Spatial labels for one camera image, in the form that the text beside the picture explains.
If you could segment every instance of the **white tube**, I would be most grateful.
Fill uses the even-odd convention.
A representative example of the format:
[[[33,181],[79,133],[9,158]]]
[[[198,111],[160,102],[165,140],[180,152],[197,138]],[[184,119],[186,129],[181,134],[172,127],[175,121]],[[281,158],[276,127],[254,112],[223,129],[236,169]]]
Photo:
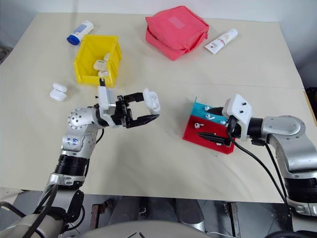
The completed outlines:
[[[91,21],[84,21],[67,37],[68,42],[72,45],[78,45],[84,36],[88,34],[93,28],[94,25]]]
[[[226,44],[228,44],[237,35],[238,35],[238,31],[232,28],[231,30],[219,36],[217,39],[205,45],[205,47],[209,51],[211,51],[213,54],[216,54],[221,48],[223,48]]]

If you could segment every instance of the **yellow plastic bin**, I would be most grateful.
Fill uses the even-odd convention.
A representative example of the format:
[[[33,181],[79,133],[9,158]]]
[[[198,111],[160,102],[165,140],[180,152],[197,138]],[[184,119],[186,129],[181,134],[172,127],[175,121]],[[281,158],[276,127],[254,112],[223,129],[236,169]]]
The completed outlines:
[[[94,70],[94,63],[96,60],[103,60],[106,53],[110,53],[107,63],[108,76],[99,77],[98,71]],[[113,88],[121,58],[117,36],[86,35],[74,61],[77,82],[99,85],[99,79],[104,78],[106,87]]]

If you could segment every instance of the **red pouch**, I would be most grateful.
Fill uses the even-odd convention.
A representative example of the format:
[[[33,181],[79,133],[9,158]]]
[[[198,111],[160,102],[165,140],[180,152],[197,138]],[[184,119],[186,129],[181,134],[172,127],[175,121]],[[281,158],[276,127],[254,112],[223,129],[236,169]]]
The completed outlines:
[[[171,60],[191,52],[208,38],[209,25],[185,6],[160,11],[145,19],[146,41]]]

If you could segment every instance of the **red and blue box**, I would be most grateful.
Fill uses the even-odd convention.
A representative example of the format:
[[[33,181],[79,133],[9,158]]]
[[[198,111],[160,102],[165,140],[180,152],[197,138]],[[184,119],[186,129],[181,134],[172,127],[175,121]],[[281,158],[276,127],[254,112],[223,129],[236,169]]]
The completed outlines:
[[[234,145],[231,143],[230,146],[226,145],[217,145],[215,142],[201,138],[197,132],[208,132],[215,133],[217,136],[222,136],[228,138],[227,128],[225,127],[223,121],[227,122],[227,118],[224,116],[213,115],[205,111],[205,107],[212,106],[196,103],[194,102],[192,112],[189,116],[189,120],[183,135],[183,140],[207,147],[209,149],[221,152],[223,154],[231,154],[233,152]],[[209,120],[206,118],[206,115],[209,114],[211,118]],[[195,128],[195,123],[204,124],[199,128]]]

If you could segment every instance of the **white table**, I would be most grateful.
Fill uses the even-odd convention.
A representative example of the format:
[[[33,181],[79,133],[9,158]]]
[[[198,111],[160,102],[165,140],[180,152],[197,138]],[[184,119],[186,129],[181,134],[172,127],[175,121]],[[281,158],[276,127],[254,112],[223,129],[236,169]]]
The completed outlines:
[[[42,190],[57,164],[66,119],[78,106],[95,101],[96,88],[76,83],[78,46],[66,37],[88,19],[91,34],[118,35],[123,59],[116,95],[156,91],[160,117],[132,129],[107,128],[95,148],[83,191],[94,194],[281,202],[263,169],[238,149],[230,155],[182,140],[193,100],[223,106],[243,95],[256,117],[293,115],[307,125],[317,145],[317,129],[301,79],[277,23],[206,19],[209,39],[192,53],[170,61],[145,42],[143,15],[38,14],[0,66],[0,186]],[[239,35],[217,55],[203,45],[230,28]],[[69,88],[59,103],[52,84]],[[132,106],[135,116],[146,113]],[[262,147],[241,143],[273,171]]]

